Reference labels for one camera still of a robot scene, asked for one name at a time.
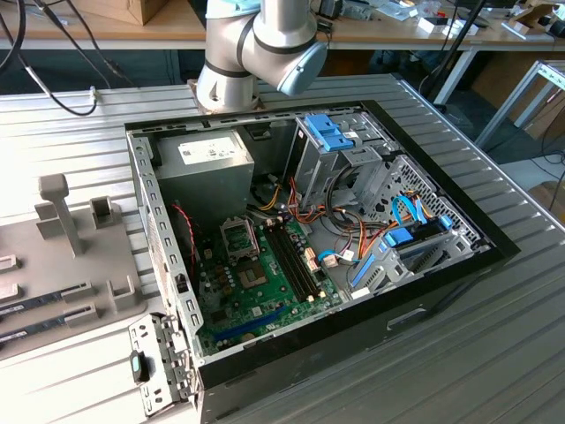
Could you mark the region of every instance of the connector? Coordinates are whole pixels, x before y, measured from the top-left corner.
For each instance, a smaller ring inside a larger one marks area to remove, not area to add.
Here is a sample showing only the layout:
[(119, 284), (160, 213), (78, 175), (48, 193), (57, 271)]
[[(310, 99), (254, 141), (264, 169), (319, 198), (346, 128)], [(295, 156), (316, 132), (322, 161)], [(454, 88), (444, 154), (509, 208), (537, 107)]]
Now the connector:
[(96, 90), (95, 86), (90, 86), (90, 92), (88, 93), (88, 98), (91, 102), (100, 101), (100, 93)]

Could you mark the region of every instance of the metal bracket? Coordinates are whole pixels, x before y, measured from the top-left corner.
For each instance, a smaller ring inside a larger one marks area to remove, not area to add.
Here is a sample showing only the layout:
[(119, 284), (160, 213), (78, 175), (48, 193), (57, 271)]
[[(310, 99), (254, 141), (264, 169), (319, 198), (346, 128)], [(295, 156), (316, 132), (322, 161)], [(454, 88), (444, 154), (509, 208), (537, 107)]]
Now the metal bracket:
[(372, 148), (369, 148), (367, 146), (344, 150), (342, 154), (353, 167), (380, 161), (379, 155), (377, 155), (377, 153)]
[(149, 379), (139, 386), (147, 417), (192, 399), (194, 373), (177, 318), (149, 314), (129, 327), (132, 349), (144, 360)]

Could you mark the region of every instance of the ram slot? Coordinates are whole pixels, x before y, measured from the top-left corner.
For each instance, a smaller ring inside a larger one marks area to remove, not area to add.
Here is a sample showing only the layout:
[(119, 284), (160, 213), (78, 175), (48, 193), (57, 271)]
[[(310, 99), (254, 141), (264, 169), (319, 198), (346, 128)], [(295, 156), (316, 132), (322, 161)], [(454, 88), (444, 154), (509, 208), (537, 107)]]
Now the ram slot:
[(265, 238), (273, 249), (284, 276), (289, 280), (297, 300), (304, 302), (308, 296), (317, 296), (319, 290), (306, 265), (292, 245), (289, 233), (283, 227), (275, 226), (274, 228), (266, 228)]

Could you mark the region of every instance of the aluminum slotted table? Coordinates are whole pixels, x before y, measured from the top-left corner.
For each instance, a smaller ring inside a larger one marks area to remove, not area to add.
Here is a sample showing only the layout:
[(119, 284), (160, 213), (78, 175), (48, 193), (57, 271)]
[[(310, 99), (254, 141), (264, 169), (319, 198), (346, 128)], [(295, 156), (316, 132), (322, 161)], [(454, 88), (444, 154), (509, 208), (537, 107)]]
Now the aluminum slotted table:
[[(448, 310), (322, 375), (237, 412), (227, 423), (561, 423), (565, 412), (565, 230), (403, 81), (317, 79), (289, 98), (260, 86), (268, 107), (372, 98), (518, 244), (522, 252)], [(69, 93), (70, 106), (88, 105)], [(110, 195), (127, 214), (143, 291), (157, 293), (136, 209), (124, 122), (197, 113), (186, 87), (102, 92), (88, 118), (42, 95), (0, 98), (0, 223), (33, 217), (36, 177), (65, 172), (71, 207)], [(158, 297), (150, 311), (161, 309)], [(142, 422), (126, 320), (0, 362), (2, 423)], [(193, 423), (178, 407), (155, 422)]]

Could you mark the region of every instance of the gray mounting peg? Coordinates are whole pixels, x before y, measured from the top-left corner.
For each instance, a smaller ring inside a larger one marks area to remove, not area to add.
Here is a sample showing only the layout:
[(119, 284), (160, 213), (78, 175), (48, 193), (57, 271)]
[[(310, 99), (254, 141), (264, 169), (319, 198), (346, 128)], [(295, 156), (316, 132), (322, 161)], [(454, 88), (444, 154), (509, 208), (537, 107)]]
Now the gray mounting peg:
[(84, 253), (84, 249), (79, 238), (79, 232), (72, 221), (71, 213), (64, 201), (64, 198), (69, 195), (67, 179), (63, 174), (39, 177), (39, 194), (45, 201), (53, 203), (53, 207), (59, 217), (64, 233), (71, 244), (73, 257), (82, 255)]
[(78, 289), (63, 291), (61, 297), (64, 303), (74, 302), (83, 298), (88, 298), (95, 294), (94, 287), (89, 281), (85, 281)]
[(85, 312), (81, 312), (80, 314), (74, 314), (73, 316), (68, 316), (64, 319), (64, 322), (72, 329), (78, 327), (80, 325), (88, 324), (94, 320), (100, 318), (98, 316), (98, 311), (96, 310), (96, 305), (94, 303), (86, 303), (81, 307), (74, 307), (73, 309), (66, 309), (64, 311), (65, 314), (72, 313), (79, 309), (85, 308)]
[(10, 300), (19, 299), (22, 296), (19, 285), (16, 283), (8, 285), (0, 285), (0, 303), (9, 302)]
[(114, 208), (112, 208), (112, 201), (108, 196), (96, 197), (91, 199), (88, 203), (96, 230), (111, 227), (117, 223), (116, 212)]
[(108, 286), (109, 300), (114, 306), (116, 312), (122, 312), (125, 309), (129, 309), (130, 307), (135, 307), (137, 305), (138, 296), (130, 276), (127, 276), (127, 289), (114, 290), (110, 280), (106, 281), (106, 285)]
[(9, 254), (8, 256), (3, 256), (0, 258), (0, 274), (5, 274), (6, 272), (15, 271), (19, 269), (21, 263), (15, 254)]

